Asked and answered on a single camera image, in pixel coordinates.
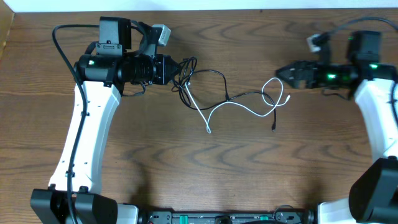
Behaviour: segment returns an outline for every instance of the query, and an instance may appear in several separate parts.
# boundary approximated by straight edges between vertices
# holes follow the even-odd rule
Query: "white wire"
[[[271,104],[269,104],[269,103],[267,103],[266,99],[264,98],[264,95],[262,96],[262,99],[264,100],[264,102],[265,102],[267,105],[273,106],[273,108],[272,108],[268,113],[266,113],[266,114],[257,114],[257,113],[254,112],[253,110],[250,110],[249,108],[247,108],[246,106],[244,106],[244,105],[242,105],[242,104],[240,104],[240,103],[235,103],[235,102],[232,102],[232,101],[227,101],[227,102],[224,102],[224,103],[222,103],[222,104],[216,106],[216,107],[210,112],[209,118],[206,119],[205,116],[203,115],[203,113],[201,112],[201,110],[199,109],[197,103],[196,103],[195,100],[193,99],[193,97],[192,97],[192,95],[191,95],[191,92],[189,91],[189,88],[188,88],[187,83],[185,83],[185,89],[186,89],[187,92],[188,92],[189,98],[191,98],[193,104],[195,105],[195,107],[197,108],[198,112],[200,113],[200,116],[201,116],[201,117],[203,118],[203,120],[205,121],[207,133],[211,134],[211,129],[210,129],[210,126],[209,126],[211,116],[212,116],[213,112],[214,112],[215,110],[217,110],[217,108],[219,108],[220,106],[223,106],[223,105],[225,105],[225,104],[228,104],[228,103],[229,103],[229,104],[233,104],[233,105],[237,105],[237,106],[243,107],[244,109],[248,110],[248,111],[251,112],[252,114],[254,114],[254,115],[256,115],[256,116],[259,116],[259,117],[265,117],[265,116],[269,115],[277,106],[283,106],[283,105],[285,105],[285,104],[288,102],[288,100],[290,99],[290,95],[288,95],[288,96],[286,97],[286,100],[285,100],[284,103],[279,104],[279,101],[280,101],[280,99],[282,98],[282,94],[283,94],[283,92],[284,92],[284,84],[283,84],[283,83],[281,82],[281,80],[279,80],[278,78],[274,77],[274,78],[271,78],[270,80],[268,80],[268,81],[262,86],[261,92],[264,93],[264,88],[266,87],[266,85],[267,85],[271,80],[274,80],[274,79],[278,80],[279,83],[280,83],[280,86],[281,86],[280,95],[279,95],[278,101],[276,102],[275,106],[274,106],[274,105],[271,105]]]

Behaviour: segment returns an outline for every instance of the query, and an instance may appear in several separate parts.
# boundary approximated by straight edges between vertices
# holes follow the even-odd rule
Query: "green light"
[[[379,65],[376,65],[376,64],[370,64],[369,66],[370,66],[372,69],[377,69]]]
[[[337,75],[335,75],[335,74],[328,74],[328,79],[334,79],[336,77],[337,77]]]

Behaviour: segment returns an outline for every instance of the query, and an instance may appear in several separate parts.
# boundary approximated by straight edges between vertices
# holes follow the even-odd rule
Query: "wooden tabletop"
[[[311,9],[180,12],[78,12],[16,14],[0,64],[0,223],[39,222],[30,208],[34,188],[46,189],[61,156],[72,117],[74,82],[53,45],[58,24],[98,24],[116,16],[166,24],[166,48],[181,61],[198,58],[197,69],[223,72],[230,95],[261,90],[274,70],[294,60],[313,60],[306,38],[362,16],[398,21],[398,9]],[[382,61],[398,64],[398,35],[364,22],[333,37],[333,61],[345,62],[352,30],[383,31]],[[67,29],[58,39],[73,63],[98,40],[97,29]],[[137,46],[141,36],[133,32]],[[371,165],[363,117],[354,101],[321,96],[320,90],[285,85],[277,110],[258,118],[233,105],[211,119],[212,134],[197,111],[168,86],[149,86],[144,96],[123,98],[109,131],[102,195],[145,207],[176,211],[264,211],[280,204],[310,208],[348,196]],[[139,91],[126,85],[126,93]],[[223,81],[211,73],[192,78],[200,105],[223,99]],[[266,88],[277,98],[280,85]],[[259,95],[238,100],[261,113]]]

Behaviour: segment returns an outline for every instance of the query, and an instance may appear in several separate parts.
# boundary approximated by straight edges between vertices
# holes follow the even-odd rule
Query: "white wall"
[[[398,0],[4,0],[14,12],[398,7]]]

